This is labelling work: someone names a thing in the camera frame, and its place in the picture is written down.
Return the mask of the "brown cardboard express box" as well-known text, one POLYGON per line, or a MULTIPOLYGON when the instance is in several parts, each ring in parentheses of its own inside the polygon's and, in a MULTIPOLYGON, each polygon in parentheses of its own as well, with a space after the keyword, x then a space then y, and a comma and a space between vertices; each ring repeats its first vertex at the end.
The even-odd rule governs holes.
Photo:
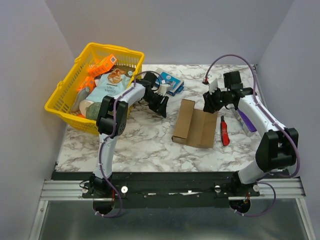
POLYGON ((195 108, 195 101, 183 99, 171 137, 174 143, 199 149, 212 148, 218 114, 195 108))

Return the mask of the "red black utility knife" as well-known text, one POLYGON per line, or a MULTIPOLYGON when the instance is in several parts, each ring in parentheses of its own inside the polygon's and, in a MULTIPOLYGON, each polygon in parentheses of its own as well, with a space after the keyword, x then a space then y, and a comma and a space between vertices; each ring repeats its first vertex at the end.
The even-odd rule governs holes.
POLYGON ((230 144, 230 138, 228 135, 228 127, 223 115, 220 117, 220 136, 222 145, 224 147, 228 146, 230 144))

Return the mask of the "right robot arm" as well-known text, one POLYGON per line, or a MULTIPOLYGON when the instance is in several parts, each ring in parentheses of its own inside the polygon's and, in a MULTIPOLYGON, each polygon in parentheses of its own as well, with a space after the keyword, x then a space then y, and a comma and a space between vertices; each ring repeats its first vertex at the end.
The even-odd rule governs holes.
POLYGON ((297 163, 299 134, 295 128, 287 128, 277 121, 262 105, 255 90, 244 87, 239 71, 223 75, 225 90, 218 87, 216 80, 204 84, 209 90, 203 94, 204 112, 215 113, 227 105, 240 110, 253 124, 261 136, 255 160, 236 171, 231 178, 230 191, 241 196, 254 184, 273 170, 285 169, 297 163))

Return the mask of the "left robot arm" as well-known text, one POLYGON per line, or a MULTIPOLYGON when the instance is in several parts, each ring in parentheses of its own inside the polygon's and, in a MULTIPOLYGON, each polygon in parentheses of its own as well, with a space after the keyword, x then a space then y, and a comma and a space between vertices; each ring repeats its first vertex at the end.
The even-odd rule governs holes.
POLYGON ((89 185, 101 198, 107 197, 115 190, 111 184, 112 163, 119 136, 127 124, 128 109, 135 102, 143 99, 150 110, 167 117, 169 97, 153 91, 153 87, 161 75, 155 71, 143 71, 141 79, 134 79, 128 89, 116 96, 105 96, 97 115, 96 126, 99 133, 99 150, 95 170, 89 178, 89 185))

